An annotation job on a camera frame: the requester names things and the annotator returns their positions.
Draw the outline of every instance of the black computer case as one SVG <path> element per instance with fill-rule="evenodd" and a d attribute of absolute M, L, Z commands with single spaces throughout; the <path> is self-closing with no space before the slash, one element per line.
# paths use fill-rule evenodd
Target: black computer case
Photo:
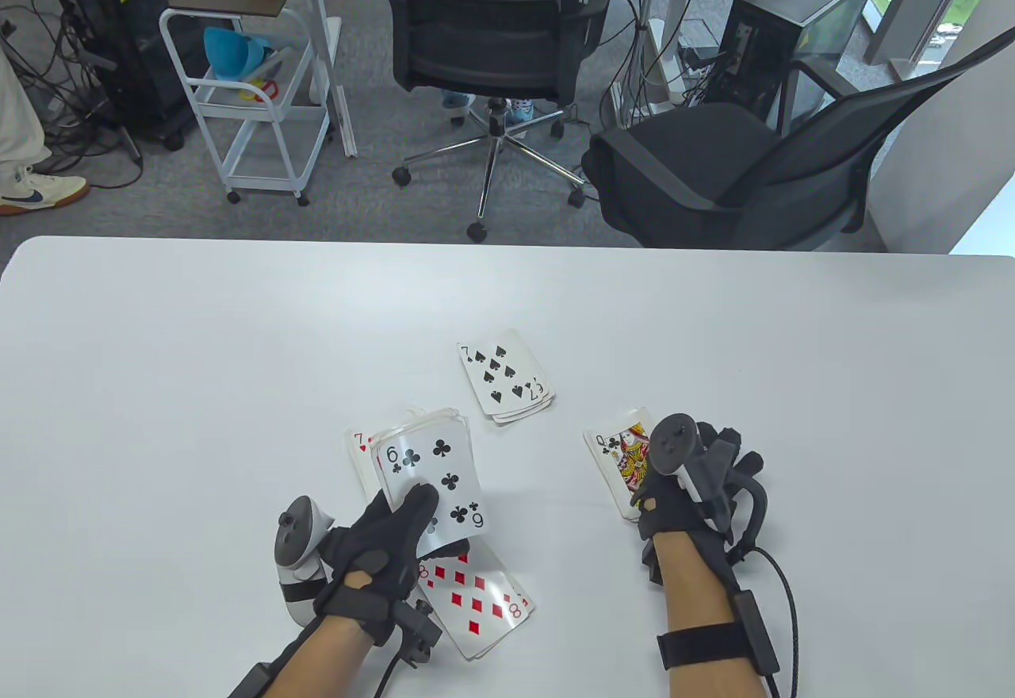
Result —
<path fill-rule="evenodd" d="M 73 28 L 117 118 L 137 136 L 182 144 L 182 128 L 193 121 L 158 30 L 170 0 L 60 0 L 65 23 Z M 206 20 L 182 17 L 174 39 L 188 74 L 207 71 L 203 31 Z"/>
<path fill-rule="evenodd" d="M 867 0 L 734 0 L 706 103 L 738 103 L 772 129 L 790 61 L 819 56 L 837 66 Z M 791 129 L 821 108 L 824 93 L 800 78 Z"/>

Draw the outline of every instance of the hand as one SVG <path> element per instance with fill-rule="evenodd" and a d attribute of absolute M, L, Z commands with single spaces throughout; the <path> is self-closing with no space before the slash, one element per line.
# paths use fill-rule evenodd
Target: hand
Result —
<path fill-rule="evenodd" d="M 433 517 L 437 501 L 433 485 L 417 484 L 392 512 L 384 492 L 378 492 L 355 524 L 348 529 L 333 529 L 318 549 L 334 574 L 332 582 L 315 600 L 315 612 L 359 619 L 375 641 L 384 644 L 395 626 L 391 605 L 408 598 L 419 578 L 416 546 Z M 427 557 L 462 555 L 468 550 L 468 541 L 464 541 Z M 343 592 L 339 600 L 342 587 L 356 594 Z M 333 599 L 338 610 L 326 610 Z M 345 601 L 353 601 L 354 608 L 343 610 Z"/>
<path fill-rule="evenodd" d="M 740 451 L 740 434 L 732 428 L 724 428 L 717 433 L 710 423 L 697 423 L 701 443 L 707 448 L 719 438 L 735 445 Z M 695 548 L 704 562 L 718 575 L 724 586 L 732 592 L 740 589 L 733 568 L 726 560 L 726 538 L 709 528 L 704 521 L 699 506 L 687 492 L 677 484 L 675 476 L 664 476 L 656 471 L 650 461 L 648 473 L 641 487 L 631 499 L 641 510 L 638 517 L 638 533 L 642 540 L 650 540 L 658 534 L 685 532 L 694 542 Z M 655 563 L 652 554 L 644 556 L 647 565 Z"/>

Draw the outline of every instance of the deck of cards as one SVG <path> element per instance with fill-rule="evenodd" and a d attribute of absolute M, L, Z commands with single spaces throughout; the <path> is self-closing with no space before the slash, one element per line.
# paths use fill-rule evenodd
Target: deck of cards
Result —
<path fill-rule="evenodd" d="M 479 406 L 496 423 L 511 423 L 549 407 L 553 402 L 543 368 L 517 331 L 458 345 Z"/>
<path fill-rule="evenodd" d="M 525 622 L 535 604 L 479 538 L 489 527 L 467 419 L 450 408 L 429 414 L 416 409 L 402 418 L 394 427 L 388 419 L 347 430 L 346 448 L 366 499 L 383 490 L 395 509 L 413 485 L 436 487 L 441 499 L 417 555 L 464 539 L 471 549 L 457 558 L 420 561 L 418 588 L 462 655 L 479 658 Z"/>
<path fill-rule="evenodd" d="M 583 432 L 586 446 L 613 494 L 620 514 L 636 521 L 638 510 L 630 504 L 631 495 L 641 486 L 649 464 L 649 437 L 656 423 L 646 409 Z"/>

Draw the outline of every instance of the black mesh chair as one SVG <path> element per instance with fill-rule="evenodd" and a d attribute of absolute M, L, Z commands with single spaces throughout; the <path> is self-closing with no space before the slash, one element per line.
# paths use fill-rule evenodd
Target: black mesh chair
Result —
<path fill-rule="evenodd" d="M 871 164 L 889 133 L 1012 41 L 1015 28 L 952 66 L 867 92 L 823 60 L 798 60 L 779 133 L 732 103 L 681 108 L 600 133 L 582 165 L 606 223 L 647 248 L 813 251 L 863 226 Z M 801 74 L 835 99 L 787 136 L 786 93 Z"/>
<path fill-rule="evenodd" d="M 438 86 L 454 92 L 486 96 L 485 114 L 470 110 L 482 135 L 410 155 L 392 172 L 395 183 L 412 180 L 409 165 L 486 144 L 486 177 L 476 220 L 468 227 L 474 241 L 486 237 L 483 213 L 493 168 L 501 147 L 507 146 L 568 180 L 581 177 L 550 161 L 518 139 L 521 130 L 554 122 L 552 133 L 563 135 L 562 111 L 541 115 L 525 125 L 505 128 L 510 98 L 543 98 L 572 103 L 582 61 L 599 46 L 610 0 L 388 0 L 394 26 L 394 73 L 403 88 Z"/>

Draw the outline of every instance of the chair armrest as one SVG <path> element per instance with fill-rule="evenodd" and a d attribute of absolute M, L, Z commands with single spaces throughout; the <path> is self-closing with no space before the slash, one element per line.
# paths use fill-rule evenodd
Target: chair armrest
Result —
<path fill-rule="evenodd" d="M 626 129 L 607 129 L 605 133 L 599 133 L 594 140 L 602 140 L 608 144 L 614 153 L 627 161 L 632 168 L 649 183 L 659 188 L 664 194 L 685 209 L 692 212 L 710 213 L 739 213 L 742 209 L 733 209 L 731 206 L 721 206 L 713 204 L 706 198 L 694 193 L 681 179 L 667 169 L 663 161 L 650 153 L 649 149 L 634 140 L 634 137 Z"/>
<path fill-rule="evenodd" d="M 853 82 L 835 71 L 835 68 L 820 56 L 805 56 L 802 59 L 790 61 L 790 68 L 786 73 L 786 78 L 783 79 L 780 92 L 779 119 L 775 125 L 776 132 L 783 137 L 789 133 L 793 104 L 797 97 L 797 84 L 800 81 L 801 73 L 807 75 L 835 100 L 860 92 L 853 86 Z"/>
<path fill-rule="evenodd" d="M 591 56 L 603 39 L 603 27 L 606 26 L 606 11 L 610 8 L 610 0 L 589 0 L 573 16 L 565 17 L 565 23 L 587 23 L 588 33 L 585 39 L 584 57 Z"/>

